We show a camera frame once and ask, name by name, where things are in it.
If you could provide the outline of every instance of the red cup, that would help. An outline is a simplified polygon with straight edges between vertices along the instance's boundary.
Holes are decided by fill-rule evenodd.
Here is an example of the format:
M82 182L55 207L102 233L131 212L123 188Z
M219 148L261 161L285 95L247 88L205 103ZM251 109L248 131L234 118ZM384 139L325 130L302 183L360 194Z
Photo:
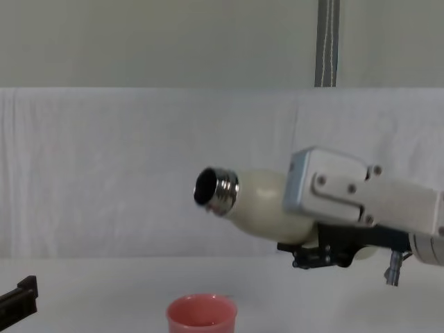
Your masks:
M236 304L225 296L183 296L166 310L169 333L234 333Z

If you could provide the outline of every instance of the bolt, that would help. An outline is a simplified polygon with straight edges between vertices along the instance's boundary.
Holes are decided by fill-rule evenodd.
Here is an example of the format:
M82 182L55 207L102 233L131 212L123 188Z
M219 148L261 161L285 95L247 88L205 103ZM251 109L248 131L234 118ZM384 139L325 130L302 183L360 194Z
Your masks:
M327 182L327 180L325 179L325 176L319 176L319 177L318 177L318 184L319 184L320 186L325 185L326 182Z
M374 173L376 176L379 176L379 175L382 173L382 167L379 166L379 165L375 165L375 166L373 167L373 173Z
M398 251L392 251L390 258L390 266L387 269L384 276L386 277L386 283L391 286L398 286L400 280L400 271L402 266L402 253Z
M356 186L354 184L348 185L348 193L350 194L356 193Z
M373 216L371 216L371 215L367 215L366 216L366 224L367 225L370 225L370 224L372 224L373 223Z

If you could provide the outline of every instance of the screw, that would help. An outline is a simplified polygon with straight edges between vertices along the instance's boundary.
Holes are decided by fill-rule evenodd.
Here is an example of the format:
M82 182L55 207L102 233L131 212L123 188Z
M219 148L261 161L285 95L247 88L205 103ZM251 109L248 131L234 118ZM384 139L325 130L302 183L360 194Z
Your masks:
M325 176L319 176L319 177L318 177L318 184L319 184L320 186L325 185L326 182L327 182L327 180L325 179Z
M376 176L379 176L379 175L382 173L382 167L379 166L379 165L375 165L375 166L373 167L373 173L374 173Z
M370 224L372 224L373 223L373 216L371 216L371 215L367 215L366 216L366 224L367 225L370 225Z
M356 193L356 186L354 184L348 185L348 193L350 194Z

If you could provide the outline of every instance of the white table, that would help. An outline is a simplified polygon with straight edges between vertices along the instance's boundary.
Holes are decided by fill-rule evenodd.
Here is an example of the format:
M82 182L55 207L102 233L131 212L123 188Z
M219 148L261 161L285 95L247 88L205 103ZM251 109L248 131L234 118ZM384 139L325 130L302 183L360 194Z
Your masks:
M212 292L239 306L238 333L442 332L444 270L410 259L385 286L388 253L349 269L301 271L265 258L1 260L0 292L37 275L38 313L7 332L167 332L173 299Z

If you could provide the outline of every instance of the white bottle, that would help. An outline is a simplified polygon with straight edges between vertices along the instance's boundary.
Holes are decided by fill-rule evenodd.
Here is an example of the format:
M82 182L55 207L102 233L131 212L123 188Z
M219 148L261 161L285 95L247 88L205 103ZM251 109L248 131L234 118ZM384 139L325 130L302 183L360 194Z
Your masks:
M282 209L286 178L268 170L234 172L206 168L197 178L194 200L240 230L283 244L311 240L314 222Z

